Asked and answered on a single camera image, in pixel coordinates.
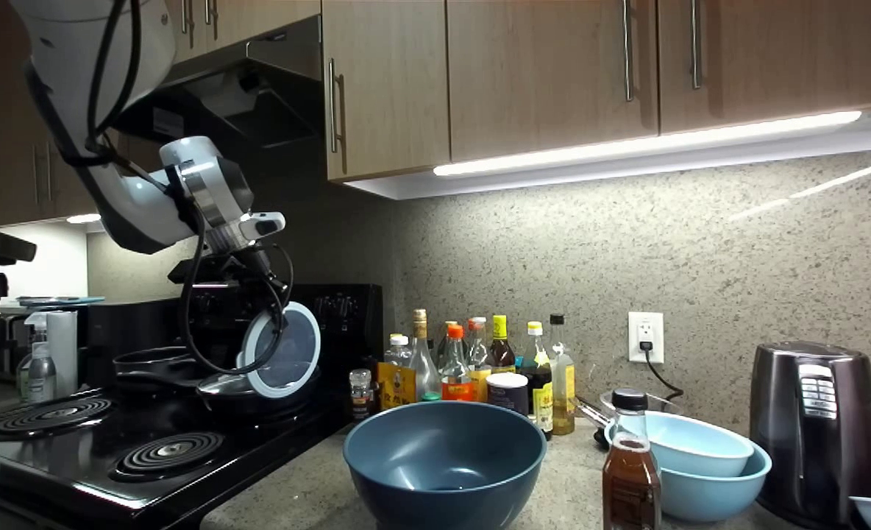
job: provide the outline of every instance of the robotic arm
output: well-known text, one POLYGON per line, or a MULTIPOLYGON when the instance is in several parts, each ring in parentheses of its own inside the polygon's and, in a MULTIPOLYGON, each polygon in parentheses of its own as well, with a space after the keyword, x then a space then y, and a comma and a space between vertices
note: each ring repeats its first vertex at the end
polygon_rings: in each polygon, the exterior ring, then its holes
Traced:
POLYGON ((29 52, 29 91, 59 154, 94 198, 107 235, 155 253, 197 235, 235 257, 265 292, 272 323, 281 295, 259 238, 284 226, 278 211, 253 216, 253 192, 235 163, 202 139, 160 145, 160 169, 141 173, 106 136, 110 122, 150 94, 174 66, 174 19, 165 0, 10 0, 29 52))

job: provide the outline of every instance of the black stovetop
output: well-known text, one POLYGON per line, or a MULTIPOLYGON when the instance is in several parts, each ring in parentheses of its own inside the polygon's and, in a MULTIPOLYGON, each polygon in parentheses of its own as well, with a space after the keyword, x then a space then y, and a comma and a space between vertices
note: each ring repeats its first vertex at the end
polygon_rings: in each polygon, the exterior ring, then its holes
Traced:
POLYGON ((125 403, 94 392, 68 410, 88 417, 68 423, 60 407, 0 413, 0 504, 60 528, 197 528, 343 423, 321 403, 256 423, 222 423, 200 398, 125 403), (50 429, 27 429, 27 413, 50 429))

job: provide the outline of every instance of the wall outlet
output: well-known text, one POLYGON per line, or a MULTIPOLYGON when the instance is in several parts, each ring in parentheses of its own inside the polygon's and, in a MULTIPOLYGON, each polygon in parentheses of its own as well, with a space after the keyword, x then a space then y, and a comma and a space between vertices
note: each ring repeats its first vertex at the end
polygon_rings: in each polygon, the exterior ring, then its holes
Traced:
POLYGON ((640 342, 649 342, 649 362, 665 362, 665 316, 661 311, 628 311, 628 362, 647 362, 640 342))

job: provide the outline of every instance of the stove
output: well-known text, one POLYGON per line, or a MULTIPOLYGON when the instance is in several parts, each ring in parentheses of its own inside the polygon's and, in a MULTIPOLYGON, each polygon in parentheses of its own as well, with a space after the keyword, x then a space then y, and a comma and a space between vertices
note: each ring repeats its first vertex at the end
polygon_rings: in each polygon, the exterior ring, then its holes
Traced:
POLYGON ((230 420, 197 392, 115 387, 0 413, 0 510, 46 528, 197 528, 350 420, 346 370, 378 357, 378 289, 309 286, 324 354, 293 403, 230 420))

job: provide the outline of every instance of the coffee maker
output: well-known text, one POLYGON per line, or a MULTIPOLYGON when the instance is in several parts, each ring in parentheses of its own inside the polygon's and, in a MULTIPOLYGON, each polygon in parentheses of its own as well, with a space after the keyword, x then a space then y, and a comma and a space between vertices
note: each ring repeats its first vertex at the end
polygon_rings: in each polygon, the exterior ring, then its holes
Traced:
POLYGON ((770 454, 758 504, 799 528, 864 528, 850 496, 871 497, 871 359, 783 342, 753 362, 749 440, 770 454))

